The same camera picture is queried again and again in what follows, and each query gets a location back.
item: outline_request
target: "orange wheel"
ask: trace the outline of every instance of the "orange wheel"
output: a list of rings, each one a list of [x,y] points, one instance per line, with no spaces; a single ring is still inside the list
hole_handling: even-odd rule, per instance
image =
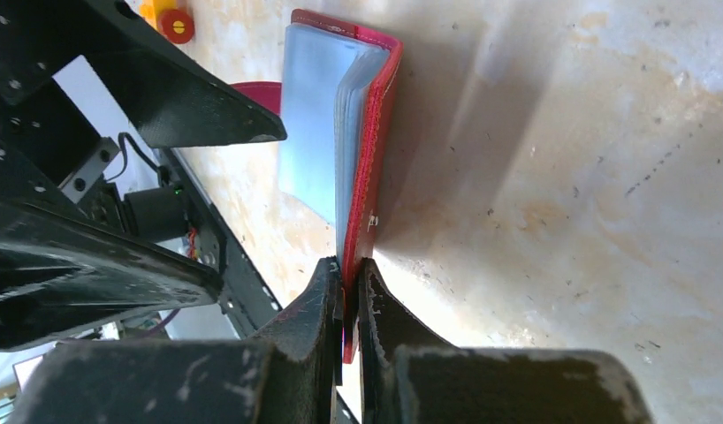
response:
[[[185,44],[195,35],[193,18],[181,9],[168,9],[161,12],[158,18],[161,34],[174,44]]]

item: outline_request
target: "yellow object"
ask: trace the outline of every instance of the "yellow object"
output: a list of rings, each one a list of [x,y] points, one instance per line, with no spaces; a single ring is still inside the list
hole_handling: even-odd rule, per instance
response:
[[[161,12],[169,9],[177,9],[178,7],[177,0],[143,0],[139,12],[149,25],[155,28],[156,31],[161,31],[161,28],[158,27],[158,17],[161,15]],[[175,22],[174,25],[174,31],[178,34],[185,32],[184,23]]]

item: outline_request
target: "red card holder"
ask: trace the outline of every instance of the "red card holder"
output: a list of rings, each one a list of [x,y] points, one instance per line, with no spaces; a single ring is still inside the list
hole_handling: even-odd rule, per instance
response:
[[[397,85],[396,77],[400,57],[403,54],[403,43],[388,34],[302,9],[292,12],[291,21],[375,44],[390,51],[390,56],[380,73],[369,85],[364,105],[361,125],[362,140],[354,178],[354,194],[351,199],[351,211],[344,242],[344,260],[340,264],[345,304],[343,361],[351,363],[358,345],[356,322],[359,292],[357,277],[362,259],[372,256],[377,235],[377,192],[383,167],[385,139],[390,127],[392,104]],[[279,112],[281,99],[279,83],[248,82],[234,84],[232,87],[267,109],[275,113]]]

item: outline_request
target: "marble surface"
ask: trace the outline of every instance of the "marble surface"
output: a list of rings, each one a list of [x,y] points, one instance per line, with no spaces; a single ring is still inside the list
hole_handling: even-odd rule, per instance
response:
[[[458,345],[607,351],[660,422],[723,421],[723,0],[188,7],[183,49],[227,82],[280,79],[296,7],[398,36],[392,291]],[[185,155],[286,304],[334,230],[277,189],[277,151]]]

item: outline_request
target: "black cylinder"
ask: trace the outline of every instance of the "black cylinder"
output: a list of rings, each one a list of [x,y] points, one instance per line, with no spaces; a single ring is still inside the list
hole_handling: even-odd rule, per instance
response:
[[[189,230],[180,190],[161,187],[128,193],[124,208],[130,232],[152,243],[182,237]]]

